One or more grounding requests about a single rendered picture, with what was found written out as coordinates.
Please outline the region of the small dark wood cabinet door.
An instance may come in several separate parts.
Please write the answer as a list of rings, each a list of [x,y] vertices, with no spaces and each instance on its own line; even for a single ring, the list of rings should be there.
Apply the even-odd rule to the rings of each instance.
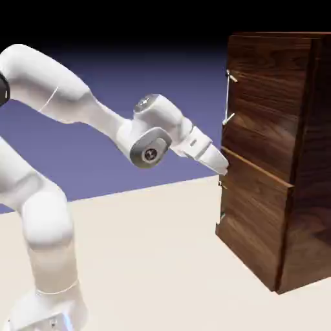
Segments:
[[[222,242],[271,291],[276,291],[282,262],[287,203],[293,185],[230,149],[227,215],[216,225]]]

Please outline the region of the large dark wood cabinet door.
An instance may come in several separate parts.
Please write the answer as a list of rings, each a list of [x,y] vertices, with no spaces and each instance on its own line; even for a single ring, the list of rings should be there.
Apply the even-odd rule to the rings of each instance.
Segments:
[[[222,146],[291,183],[310,57],[300,37],[231,36],[230,81]]]

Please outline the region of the dark wood cabinet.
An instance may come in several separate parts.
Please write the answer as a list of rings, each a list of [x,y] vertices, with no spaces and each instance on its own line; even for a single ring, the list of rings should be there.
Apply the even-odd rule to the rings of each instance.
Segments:
[[[274,291],[283,294],[331,277],[331,32],[236,32],[231,36],[311,41],[289,183],[293,191]]]

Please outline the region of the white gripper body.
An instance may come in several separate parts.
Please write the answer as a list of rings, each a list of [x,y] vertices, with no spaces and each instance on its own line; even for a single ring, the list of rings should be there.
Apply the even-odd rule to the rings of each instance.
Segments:
[[[227,175],[228,173],[228,160],[213,144],[207,147],[198,162],[219,175]]]

